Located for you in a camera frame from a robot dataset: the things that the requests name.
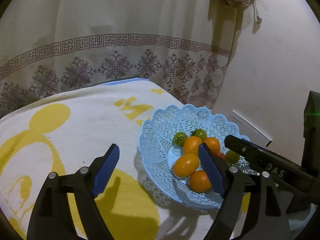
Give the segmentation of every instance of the fruit basket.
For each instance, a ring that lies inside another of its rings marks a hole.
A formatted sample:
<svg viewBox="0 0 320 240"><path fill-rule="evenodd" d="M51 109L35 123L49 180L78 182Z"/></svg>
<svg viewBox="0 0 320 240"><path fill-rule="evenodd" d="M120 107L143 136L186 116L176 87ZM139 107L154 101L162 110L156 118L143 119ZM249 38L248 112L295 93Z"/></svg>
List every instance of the fruit basket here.
<svg viewBox="0 0 320 240"><path fill-rule="evenodd" d="M210 209L220 207L223 201L214 189L195 193L189 188L188 179L177 179L172 174L173 164L182 155L182 148L172 142L174 135L179 131L190 135L199 128L219 140L220 152L224 154L228 151L224 146L227 135L249 140L247 136L240 135L238 126L228 122L222 114L212 115L208 108L196 108L190 104L181 109L171 105L164 110L156 110L151 120L143 122L138 148L145 171L164 194L192 208ZM254 173L243 158L234 165L245 173Z"/></svg>

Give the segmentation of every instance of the white curtain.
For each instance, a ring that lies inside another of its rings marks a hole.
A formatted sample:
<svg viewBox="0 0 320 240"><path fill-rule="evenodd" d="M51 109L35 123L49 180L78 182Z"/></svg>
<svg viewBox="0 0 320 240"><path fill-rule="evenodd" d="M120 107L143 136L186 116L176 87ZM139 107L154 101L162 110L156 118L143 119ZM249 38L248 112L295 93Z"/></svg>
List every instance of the white curtain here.
<svg viewBox="0 0 320 240"><path fill-rule="evenodd" d="M136 76L211 108L235 17L219 0L13 0L0 19L0 114Z"/></svg>

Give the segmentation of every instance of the wall plate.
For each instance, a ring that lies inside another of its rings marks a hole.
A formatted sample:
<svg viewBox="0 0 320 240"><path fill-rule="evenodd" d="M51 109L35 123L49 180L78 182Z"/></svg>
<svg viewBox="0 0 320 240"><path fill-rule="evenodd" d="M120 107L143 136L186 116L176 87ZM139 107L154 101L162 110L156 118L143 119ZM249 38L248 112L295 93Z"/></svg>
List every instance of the wall plate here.
<svg viewBox="0 0 320 240"><path fill-rule="evenodd" d="M228 121L236 123L239 127L241 135L248 136L251 142L261 147L268 147L272 142L272 139L268 135L262 132L258 127L245 119L243 116L238 114L235 110L232 111Z"/></svg>

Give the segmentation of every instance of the patterned curtain border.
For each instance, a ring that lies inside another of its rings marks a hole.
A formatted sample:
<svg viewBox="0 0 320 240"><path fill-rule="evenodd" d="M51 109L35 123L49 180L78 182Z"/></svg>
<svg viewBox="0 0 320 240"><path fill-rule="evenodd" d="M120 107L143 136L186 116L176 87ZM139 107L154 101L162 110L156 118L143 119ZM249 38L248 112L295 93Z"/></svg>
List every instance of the patterned curtain border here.
<svg viewBox="0 0 320 240"><path fill-rule="evenodd" d="M169 49L185 49L200 52L210 51L225 57L230 56L230 51L206 43L190 41L176 37L153 34L101 34L77 37L65 41L47 44L36 49L24 52L0 67L0 81L10 74L42 59L61 56L85 49L94 49L108 46L142 46L156 45Z"/></svg>
<svg viewBox="0 0 320 240"><path fill-rule="evenodd" d="M200 98L204 98L204 99L208 100L208 101L209 101L210 103L212 103L212 104L214 104L214 103L217 101L216 98L210 96L208 93L201 92L201 93L199 93L198 95L192 95L192 96L190 96L188 102L194 102L194 101L197 101L197 100L200 99Z"/></svg>

